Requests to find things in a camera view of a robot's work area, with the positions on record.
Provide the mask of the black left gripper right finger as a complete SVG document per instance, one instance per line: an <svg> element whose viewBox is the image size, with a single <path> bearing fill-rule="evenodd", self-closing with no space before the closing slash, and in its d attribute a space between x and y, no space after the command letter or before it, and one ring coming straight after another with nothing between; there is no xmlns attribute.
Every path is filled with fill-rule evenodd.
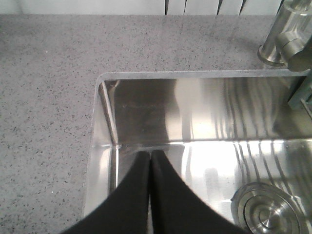
<svg viewBox="0 0 312 234"><path fill-rule="evenodd" d="M162 150L151 153L151 210L156 234L243 234L207 206L181 179Z"/></svg>

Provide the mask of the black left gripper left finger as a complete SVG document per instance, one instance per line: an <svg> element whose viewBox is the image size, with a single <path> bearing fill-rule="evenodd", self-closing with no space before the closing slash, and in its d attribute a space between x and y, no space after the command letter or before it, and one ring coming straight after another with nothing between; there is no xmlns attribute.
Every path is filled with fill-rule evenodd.
<svg viewBox="0 0 312 234"><path fill-rule="evenodd" d="M138 152L116 189L64 234L145 234L149 206L150 155Z"/></svg>

